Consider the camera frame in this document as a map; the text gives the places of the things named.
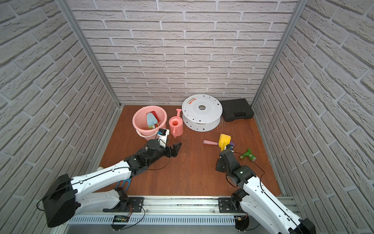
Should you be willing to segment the pink watering can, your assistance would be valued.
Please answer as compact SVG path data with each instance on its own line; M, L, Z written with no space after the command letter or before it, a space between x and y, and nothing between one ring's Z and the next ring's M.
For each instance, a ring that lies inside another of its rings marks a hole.
M181 117L181 109L176 109L177 115L170 118L169 120L169 126L170 126L170 133L174 138L177 138L181 136L184 133L184 128L183 128L183 119Z

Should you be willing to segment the red shovel wooden handle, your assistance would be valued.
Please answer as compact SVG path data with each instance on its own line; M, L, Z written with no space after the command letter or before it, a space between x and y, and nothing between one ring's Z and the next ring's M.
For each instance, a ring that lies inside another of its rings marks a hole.
M159 122L160 122L160 120L159 120L158 115L156 114L156 112L155 111L151 111L151 112L149 112L149 114L151 115L151 117L150 117L151 123L153 125L158 125Z

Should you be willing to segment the purple scoop pink handle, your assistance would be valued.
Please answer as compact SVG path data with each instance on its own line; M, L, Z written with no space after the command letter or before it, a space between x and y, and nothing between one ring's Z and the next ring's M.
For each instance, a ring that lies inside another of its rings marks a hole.
M211 141L211 140L203 140L203 144L206 144L206 145L218 145L218 142L215 142L215 141ZM235 146L235 144L231 141L230 142L230 145L232 146Z

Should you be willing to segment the teal trowel light handle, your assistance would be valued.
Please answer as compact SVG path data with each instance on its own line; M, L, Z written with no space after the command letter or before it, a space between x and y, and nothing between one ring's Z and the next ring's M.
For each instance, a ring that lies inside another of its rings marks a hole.
M148 112L146 114L146 118L149 129L155 129L158 127L159 120L155 112Z

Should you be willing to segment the pink plastic bucket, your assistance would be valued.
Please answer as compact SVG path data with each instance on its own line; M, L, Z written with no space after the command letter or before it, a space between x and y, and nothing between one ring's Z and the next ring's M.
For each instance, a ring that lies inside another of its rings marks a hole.
M159 106L146 106L139 109L132 118L132 123L139 136L146 140L154 139L162 129L166 129L166 111Z

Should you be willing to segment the yellow scoop blue tip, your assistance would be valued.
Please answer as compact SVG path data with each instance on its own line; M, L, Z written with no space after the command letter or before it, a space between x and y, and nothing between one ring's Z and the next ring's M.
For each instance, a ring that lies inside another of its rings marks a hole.
M220 134L220 139L218 142L218 145L221 149L221 151L226 150L226 146L229 145L231 142L231 136L226 135L226 134Z

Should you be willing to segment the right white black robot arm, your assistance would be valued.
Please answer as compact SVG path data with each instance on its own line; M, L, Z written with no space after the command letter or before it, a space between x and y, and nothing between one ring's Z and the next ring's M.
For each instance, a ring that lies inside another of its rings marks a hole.
M231 195L235 211L243 211L256 219L272 234L315 234L311 220L302 220L275 197L247 165L241 166L234 153L227 149L219 154L216 171L225 173L238 190Z

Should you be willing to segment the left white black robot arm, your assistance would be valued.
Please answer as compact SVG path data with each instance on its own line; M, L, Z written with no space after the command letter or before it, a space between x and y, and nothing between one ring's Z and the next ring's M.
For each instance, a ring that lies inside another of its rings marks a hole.
M98 190L151 170L150 166L162 157L177 157L181 146L178 143L170 147L161 139L152 139L135 154L108 168L75 177L59 176L42 198L47 226L57 227L77 214L95 210L132 212L135 205L124 189Z

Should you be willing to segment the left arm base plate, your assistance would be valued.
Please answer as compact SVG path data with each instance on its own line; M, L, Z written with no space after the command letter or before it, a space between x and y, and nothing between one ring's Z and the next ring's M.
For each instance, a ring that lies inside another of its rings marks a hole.
M129 197L122 199L114 208L103 209L105 213L141 213L144 197Z

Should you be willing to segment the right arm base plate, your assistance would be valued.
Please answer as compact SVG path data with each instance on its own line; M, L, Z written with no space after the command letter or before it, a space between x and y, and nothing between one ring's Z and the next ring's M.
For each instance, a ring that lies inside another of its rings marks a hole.
M218 208L220 213L245 213L241 209L240 203L231 197L218 198Z

